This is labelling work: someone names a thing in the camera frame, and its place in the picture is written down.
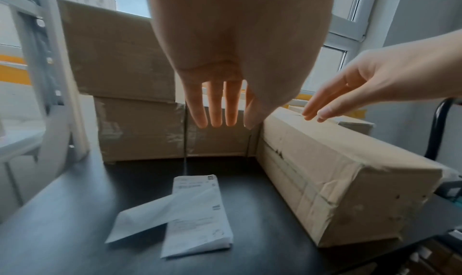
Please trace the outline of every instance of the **white window frame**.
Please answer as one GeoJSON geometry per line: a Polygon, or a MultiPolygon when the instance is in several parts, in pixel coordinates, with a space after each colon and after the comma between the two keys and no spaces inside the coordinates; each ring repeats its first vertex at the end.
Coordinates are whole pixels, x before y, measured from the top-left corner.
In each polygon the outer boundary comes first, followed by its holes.
{"type": "MultiPolygon", "coordinates": [[[[359,52],[361,43],[366,37],[366,30],[369,24],[369,15],[375,0],[359,0],[355,8],[352,6],[349,19],[332,14],[329,33],[327,34],[324,46],[345,52],[340,63],[339,70],[348,62],[353,60],[359,52]]],[[[315,92],[301,90],[301,94],[314,95],[315,92]]],[[[304,105],[306,101],[299,101],[297,105],[304,105]]]]}

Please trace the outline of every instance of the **fingernail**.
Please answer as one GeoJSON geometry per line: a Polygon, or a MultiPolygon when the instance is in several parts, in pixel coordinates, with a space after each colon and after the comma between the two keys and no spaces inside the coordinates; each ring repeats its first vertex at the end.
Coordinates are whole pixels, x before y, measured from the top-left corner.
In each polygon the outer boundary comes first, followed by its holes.
{"type": "Polygon", "coordinates": [[[322,119],[327,119],[329,118],[329,115],[332,113],[332,108],[330,106],[325,106],[322,109],[320,109],[317,113],[319,118],[322,119]]]}

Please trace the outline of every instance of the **black chair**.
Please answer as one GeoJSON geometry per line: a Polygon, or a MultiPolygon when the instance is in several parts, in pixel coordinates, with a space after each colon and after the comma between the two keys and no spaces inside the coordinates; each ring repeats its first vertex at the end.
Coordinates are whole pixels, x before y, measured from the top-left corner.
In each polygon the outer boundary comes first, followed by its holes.
{"type": "MultiPolygon", "coordinates": [[[[436,160],[438,152],[441,147],[441,141],[443,140],[444,127],[446,126],[446,118],[452,105],[462,105],[461,102],[457,102],[455,98],[447,98],[442,101],[436,108],[435,114],[433,115],[432,128],[430,131],[430,138],[428,139],[427,151],[425,157],[431,160],[436,160]]],[[[450,199],[452,201],[457,200],[462,195],[462,181],[445,182],[442,183],[435,194],[450,199]],[[455,196],[448,196],[448,192],[452,189],[458,189],[459,191],[455,196]]]]}

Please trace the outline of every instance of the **torn cardboard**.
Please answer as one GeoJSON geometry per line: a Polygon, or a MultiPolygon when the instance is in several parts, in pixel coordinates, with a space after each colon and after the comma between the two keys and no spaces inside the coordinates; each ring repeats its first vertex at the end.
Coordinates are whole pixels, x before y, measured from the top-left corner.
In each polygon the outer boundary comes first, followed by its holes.
{"type": "MultiPolygon", "coordinates": [[[[300,114],[303,112],[303,108],[300,106],[290,105],[289,110],[300,114]]],[[[371,134],[372,129],[375,127],[374,123],[348,116],[333,117],[327,121],[368,136],[371,134]]]]}
{"type": "Polygon", "coordinates": [[[150,19],[58,0],[80,93],[175,102],[174,73],[150,19]]]}
{"type": "Polygon", "coordinates": [[[257,159],[320,247],[400,236],[442,176],[421,156],[278,108],[257,159]]]}
{"type": "MultiPolygon", "coordinates": [[[[205,112],[208,115],[208,98],[203,95],[205,112]]],[[[237,123],[232,127],[225,124],[225,99],[222,98],[223,125],[200,129],[188,112],[188,131],[186,137],[186,155],[188,157],[211,156],[255,156],[261,125],[252,130],[244,127],[245,101],[239,100],[237,123]]]]}
{"type": "Polygon", "coordinates": [[[184,105],[94,99],[103,161],[184,157],[184,105]]]}

